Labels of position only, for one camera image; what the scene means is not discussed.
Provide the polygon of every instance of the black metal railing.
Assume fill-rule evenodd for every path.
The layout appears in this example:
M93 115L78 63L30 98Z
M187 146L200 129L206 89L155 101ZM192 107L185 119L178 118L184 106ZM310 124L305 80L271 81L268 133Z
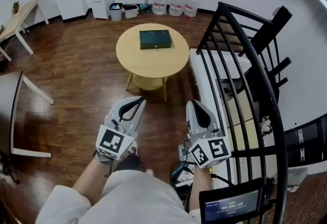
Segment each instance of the black metal railing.
M282 12L285 13L286 8L282 7ZM285 19L282 19L282 15L279 13L276 14L277 19L279 19L280 23L285 23ZM247 29L251 28L246 25L241 25L237 22L235 16L233 14L238 14L252 20L258 21L263 24L263 26L256 30L257 33L254 37L249 37L244 32L243 28ZM273 66L272 71L273 74L270 74L272 71L268 71L266 68L266 64L264 61L259 60L259 56L262 54L262 50L267 48L270 42L275 42L275 36L279 32L276 28L276 16L275 21L273 20L266 20L260 16L257 16L253 13L248 11L242 10L240 8L219 2L218 9L211 20L208 29L206 30L199 47L197 49L197 54L200 54L203 64L208 76L209 84L211 90L213 92L214 102L217 109L217 113L219 116L220 125L223 125L222 120L226 118L229 124L230 130L230 138L232 140L232 157L235 159L236 165L236 182L239 184L242 182L241 179L241 166L240 166L240 158L246 158L247 161L247 169L248 169L248 180L253 179L253 172L252 172L252 161L251 158L258 156L260 157L260 164L261 164L261 178L263 180L263 184L266 184L267 181L267 173L266 173L266 157L267 155L276 155L277 161L277 191L276 191L276 198L275 201L275 211L274 211L274 218L273 223L279 224L282 222L284 210L285 210L285 203L286 203L286 195L287 195L287 151L286 151L286 144L284 138L284 129L281 120L281 116L279 113L277 99L275 96L275 90L271 84L271 78L269 76L273 76L273 74L277 74L281 66L281 63L278 61L277 65ZM223 24L228 24L232 30L225 31L222 27ZM221 38L217 40L216 35L219 33ZM251 63L251 76L248 76L247 71L243 71L241 64L239 62L240 57L237 56L236 50L233 48L235 44L231 43L230 36L237 37L240 46L242 47L241 53L245 54L249 62ZM221 43L226 45L226 49L222 49ZM228 51L232 60L233 60L233 69L237 69L239 77L235 78L232 77L230 69L231 65L228 64L224 58L223 51ZM223 74L220 74L216 65L216 61L214 59L213 53L215 56L219 57L225 74L226 78L222 78ZM216 79L217 85L219 90L219 96L215 93L214 88L214 79L210 73L210 70L213 70ZM257 86L260 86L260 97L254 97L256 94L253 90ZM251 115L253 118L253 123L255 127L255 135L253 136L253 132L249 132L246 127L246 121L244 120L244 114L241 107L239 93L241 91L245 91L246 98L248 104L250 106ZM219 109L219 101L225 107L224 111ZM236 117L235 115L232 116L229 101L235 102L235 107L237 111L237 120L240 122L240 128L243 135L244 147L245 149L239 150L238 143L237 143L237 133L234 129L234 123ZM259 101L263 104L265 114L269 115L269 119L271 121L271 126L273 129L273 136L275 145L270 147L265 147L263 134L260 126L260 116L258 116L258 111L255 105L255 102ZM227 134L227 129L222 128L222 131ZM258 142L258 147L253 148L249 144L249 138L255 138ZM232 182L231 179L231 168L230 168L230 161L227 163L227 172L228 172L228 180ZM264 223L264 214L260 216L260 223Z

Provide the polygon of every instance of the person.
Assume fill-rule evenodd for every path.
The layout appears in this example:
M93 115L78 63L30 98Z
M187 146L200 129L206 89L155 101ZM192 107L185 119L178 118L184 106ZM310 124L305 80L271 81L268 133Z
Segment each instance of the person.
M110 164L95 152L72 188L56 186L37 219L37 224L186 224L201 223L199 192L211 189L208 168L194 169L189 213L175 190L153 176L152 170L139 171L141 164L137 142L128 148L122 160L104 185Z

